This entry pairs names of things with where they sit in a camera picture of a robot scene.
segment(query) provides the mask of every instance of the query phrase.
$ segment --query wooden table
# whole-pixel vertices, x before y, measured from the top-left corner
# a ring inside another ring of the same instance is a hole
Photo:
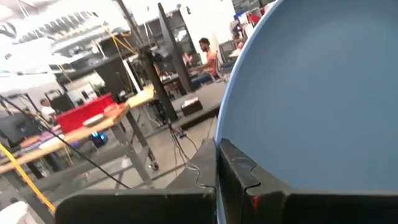
[[[114,133],[116,139],[121,144],[121,146],[115,149],[111,149],[109,151],[100,152],[94,158],[91,159],[93,161],[96,161],[96,163],[99,166],[101,166],[102,164],[112,161],[113,159],[116,159],[123,155],[127,155],[132,163],[131,167],[134,166],[140,177],[143,179],[144,183],[147,184],[149,187],[152,187],[152,180],[149,176],[148,171],[146,171],[145,160],[146,157],[148,156],[150,157],[151,162],[154,161],[156,163],[156,161],[154,159],[152,152],[150,151],[150,147],[147,141],[143,137],[137,123],[135,122],[130,112],[131,109],[130,105],[138,106],[143,104],[145,101],[149,100],[151,97],[153,98],[153,87],[152,91],[150,91],[150,88],[151,87],[148,86],[147,91],[145,93],[139,96],[137,95],[133,96],[132,99],[128,100],[128,103],[126,103],[124,107],[116,108],[115,110],[105,113],[106,118],[102,122],[89,128],[81,127],[74,131],[71,131],[70,133],[67,133],[64,136],[63,140],[65,140],[68,143],[73,143],[75,141],[79,141],[81,139],[91,136],[93,132],[104,131],[105,129],[110,128]],[[129,120],[134,132],[137,134],[137,137],[139,138],[139,141],[142,144],[142,151],[140,155],[138,155],[138,153],[135,151],[135,149],[133,148],[129,139],[126,136],[126,133],[121,129],[119,125],[120,120],[124,116],[126,116],[127,119]],[[35,161],[47,154],[61,150],[64,146],[65,144],[60,140],[54,141],[52,144],[46,146],[45,148],[31,150],[30,152],[18,158],[17,162],[18,164],[23,165],[26,164],[27,162]],[[60,172],[55,172],[53,174],[50,174],[46,178],[35,180],[34,182],[35,185],[39,188],[39,190],[45,191],[54,188],[59,184],[64,183],[65,181],[78,177],[82,173],[85,173],[93,168],[95,167],[92,164],[84,161],[73,167],[61,170]],[[26,186],[24,180],[19,176],[19,174],[14,169],[15,169],[14,166],[10,162],[8,162],[7,164],[0,166],[0,174],[2,174],[2,176],[4,176],[10,182],[10,184],[17,191],[20,192],[21,197],[24,198],[24,200],[30,205],[30,207],[33,208],[33,210],[39,215],[41,219],[43,219],[45,223],[53,223],[53,215],[48,211],[48,208],[35,196],[35,194],[33,194],[31,189]]]
[[[63,140],[65,140],[67,143],[73,143],[75,141],[79,141],[91,136],[93,132],[102,131],[114,125],[117,125],[120,122],[120,120],[123,118],[123,116],[126,115],[126,113],[129,111],[129,109],[130,106],[128,105],[120,109],[115,109],[116,111],[113,111],[113,114],[111,116],[108,116],[105,120],[103,120],[99,124],[96,124],[90,128],[81,127],[74,131],[71,131],[64,136]],[[37,148],[31,150],[30,152],[18,158],[17,162],[19,165],[23,165],[26,164],[27,162],[32,162],[37,159],[41,159],[43,156],[47,154],[61,150],[64,146],[65,144],[58,139],[57,141],[54,141],[53,144],[48,145],[43,149]],[[15,168],[14,165],[11,164],[10,162],[1,165],[0,175],[7,171],[13,170],[14,168]]]

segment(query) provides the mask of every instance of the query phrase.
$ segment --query ceiling light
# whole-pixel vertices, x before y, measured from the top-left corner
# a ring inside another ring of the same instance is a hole
[[[12,15],[13,15],[13,13],[12,13],[11,9],[9,9],[6,6],[0,5],[0,19],[5,19],[5,18],[10,17]]]
[[[42,3],[42,2],[51,2],[53,0],[23,0],[24,3],[30,4],[30,5],[35,5],[37,3]]]

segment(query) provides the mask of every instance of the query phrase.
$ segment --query man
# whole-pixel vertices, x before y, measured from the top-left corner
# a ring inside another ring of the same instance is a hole
[[[203,52],[206,52],[207,62],[204,65],[189,69],[190,72],[204,70],[202,75],[191,79],[194,90],[199,89],[202,84],[212,81],[213,79],[211,76],[213,76],[215,79],[219,79],[216,71],[217,53],[210,49],[210,41],[203,37],[199,40],[199,45],[200,49]]]
[[[46,121],[53,121],[55,116],[55,110],[51,107],[51,104],[48,99],[41,99],[40,104],[42,107],[42,115]]]

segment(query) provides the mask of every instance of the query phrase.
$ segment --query white object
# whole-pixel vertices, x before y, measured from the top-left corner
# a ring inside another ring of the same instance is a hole
[[[63,137],[65,137],[63,134],[60,134],[60,135],[58,135],[58,136],[59,136],[60,138],[62,138],[62,139],[63,139]],[[39,149],[45,149],[46,147],[49,147],[49,146],[51,146],[52,144],[55,144],[56,142],[59,142],[59,141],[60,141],[59,138],[54,137],[54,138],[52,138],[52,139],[46,141],[45,143],[41,144],[41,145],[39,146]]]
[[[232,51],[232,53],[229,55],[229,57],[238,57],[239,54],[241,54],[241,49],[236,49],[234,51]]]
[[[42,107],[42,115],[46,121],[49,121],[53,114],[55,114],[55,110],[51,106]]]
[[[83,125],[85,127],[91,127],[104,120],[104,118],[105,118],[104,114],[97,114],[94,117],[87,119],[85,122],[83,122]]]
[[[1,224],[37,224],[25,202],[16,202],[0,211]]]

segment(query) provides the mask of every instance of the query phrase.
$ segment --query computer monitor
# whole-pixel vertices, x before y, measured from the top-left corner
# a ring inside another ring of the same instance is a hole
[[[0,119],[0,132],[8,139],[10,146],[17,146],[25,138],[40,134],[35,123],[22,113],[9,115]]]
[[[228,61],[229,55],[236,49],[234,43],[230,40],[220,44],[219,47],[224,62]]]
[[[193,64],[193,65],[198,65],[198,64],[200,64],[200,63],[201,63],[200,54],[197,53],[197,54],[192,55],[192,64]]]

